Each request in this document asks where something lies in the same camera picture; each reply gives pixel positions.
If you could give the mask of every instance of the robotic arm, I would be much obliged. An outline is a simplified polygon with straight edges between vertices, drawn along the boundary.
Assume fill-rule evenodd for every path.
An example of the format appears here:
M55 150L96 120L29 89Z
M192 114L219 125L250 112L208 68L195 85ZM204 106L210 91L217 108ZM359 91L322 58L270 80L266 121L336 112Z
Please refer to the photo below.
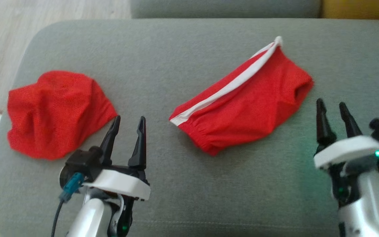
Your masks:
M119 124L117 116L101 146L75 151L60 173L59 183L64 191L74 185L70 180L83 177L77 179L77 192L85 195L84 203L66 234L68 237L126 236L133 221L134 201L149 199L150 186L144 172L146 119L140 119L137 142L128 166L112 165L110 159Z
M347 139L336 141L322 99L317 100L317 152L315 166L326 171L331 193L338 201L340 236L379 236L379 119L370 123L371 137L364 136L346 104L340 114Z

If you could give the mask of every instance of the red garment with white stripe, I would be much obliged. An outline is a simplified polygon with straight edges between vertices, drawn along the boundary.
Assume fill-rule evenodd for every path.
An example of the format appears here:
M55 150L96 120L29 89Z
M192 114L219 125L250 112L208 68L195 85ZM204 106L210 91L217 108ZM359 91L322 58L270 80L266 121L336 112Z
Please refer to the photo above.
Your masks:
M264 138L295 113L313 86L281 51L282 39L258 51L211 87L178 106L169 120L210 155Z

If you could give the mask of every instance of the grey fabric surface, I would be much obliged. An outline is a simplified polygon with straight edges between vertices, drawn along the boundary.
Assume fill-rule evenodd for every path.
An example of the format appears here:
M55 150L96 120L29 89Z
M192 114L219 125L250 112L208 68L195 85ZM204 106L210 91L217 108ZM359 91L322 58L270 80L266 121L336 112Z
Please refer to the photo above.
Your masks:
M272 135L210 157L168 121L174 108L283 37L283 52L316 84ZM49 70L95 78L122 116L113 162L125 165L137 123L147 118L150 200L134 205L130 236L336 236L330 178L314 168L316 107L325 99L339 138L345 101L365 134L379 117L379 21L328 19L152 19L67 21L30 43L15 88ZM109 125L82 145L101 143ZM9 148L0 124L0 231L48 236L65 159L31 159ZM57 236L82 204L62 208Z
M128 0L133 18L318 18L321 0Z

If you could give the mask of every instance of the white stripe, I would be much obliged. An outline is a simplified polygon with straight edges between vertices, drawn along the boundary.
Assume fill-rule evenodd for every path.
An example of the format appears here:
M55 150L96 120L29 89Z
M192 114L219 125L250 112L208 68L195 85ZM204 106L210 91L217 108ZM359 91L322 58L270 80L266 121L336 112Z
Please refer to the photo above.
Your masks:
M226 95L227 93L230 93L232 90L235 90L240 85L242 85L244 82L246 82L248 79L250 79L258 70L260 70L263 65L269 60L269 58L272 56L274 51L279 45L282 45L283 40L280 36L277 36L273 43L265 46L264 48L260 49L254 56L264 52L267 50L267 52L261 56L259 59L257 59L253 64L251 64L245 71L243 71L241 74L239 74L235 79L233 79L229 84L224 86L222 89L211 95L205 100L200 101L193 107L187 109L186 111L178 114L176 117L170 120L173 124L176 126L179 126L181 123L185 123L190 116L199 110L204 109L205 107L211 105L213 102L215 102L220 97Z

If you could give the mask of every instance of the blue cable connector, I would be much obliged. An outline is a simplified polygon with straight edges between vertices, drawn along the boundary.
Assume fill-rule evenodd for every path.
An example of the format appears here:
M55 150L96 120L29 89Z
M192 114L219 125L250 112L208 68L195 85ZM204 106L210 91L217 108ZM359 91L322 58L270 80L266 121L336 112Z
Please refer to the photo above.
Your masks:
M84 175L82 173L75 173L71 179L63 187L62 193L59 195L59 199L64 203L67 203L72 194L77 191L84 182Z

